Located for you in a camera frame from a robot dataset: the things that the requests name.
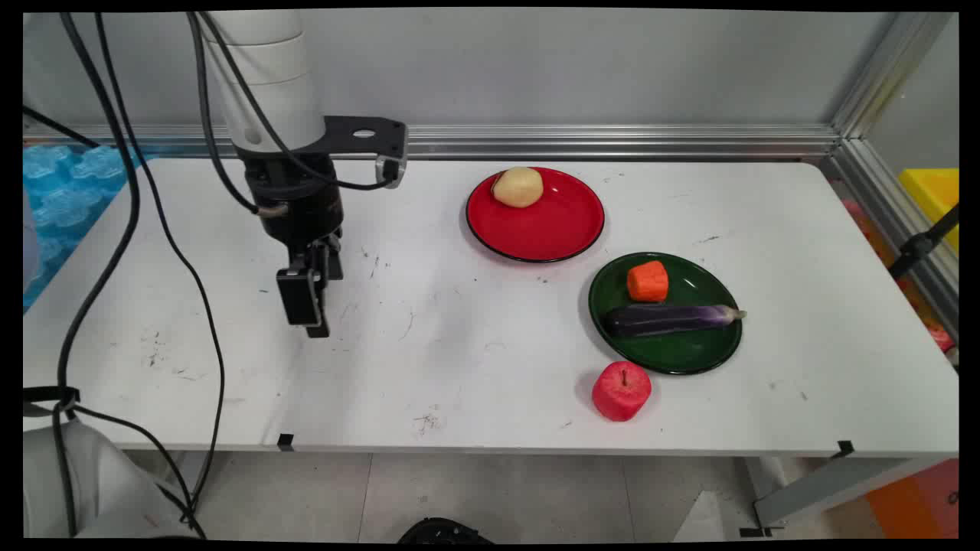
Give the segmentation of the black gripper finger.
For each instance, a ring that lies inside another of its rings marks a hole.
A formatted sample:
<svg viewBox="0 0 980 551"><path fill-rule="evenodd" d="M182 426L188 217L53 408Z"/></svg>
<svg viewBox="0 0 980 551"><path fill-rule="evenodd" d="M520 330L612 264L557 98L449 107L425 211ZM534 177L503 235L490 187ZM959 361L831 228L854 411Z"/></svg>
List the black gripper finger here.
<svg viewBox="0 0 980 551"><path fill-rule="evenodd" d="M325 293L332 280L342 280L344 276L340 258L341 237L340 233L330 233L309 244L305 254L312 274L312 297L318 315L318 322L305 329L309 338L328 338L330 335Z"/></svg>
<svg viewBox="0 0 980 551"><path fill-rule="evenodd" d="M290 325L325 327L325 244L310 243L292 251L287 268L276 274L276 284Z"/></svg>

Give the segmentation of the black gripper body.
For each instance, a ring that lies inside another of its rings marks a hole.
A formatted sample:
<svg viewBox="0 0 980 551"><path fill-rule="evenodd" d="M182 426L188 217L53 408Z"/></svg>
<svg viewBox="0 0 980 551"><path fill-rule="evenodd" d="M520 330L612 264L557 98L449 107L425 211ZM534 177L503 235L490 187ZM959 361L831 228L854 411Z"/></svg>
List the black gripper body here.
<svg viewBox="0 0 980 551"><path fill-rule="evenodd" d="M340 189L328 154L313 147L294 152L300 161L328 179L315 177L283 153L243 152L245 179L260 208L285 207L285 213L260 223L274 240L305 247L336 233L344 220Z"/></svg>

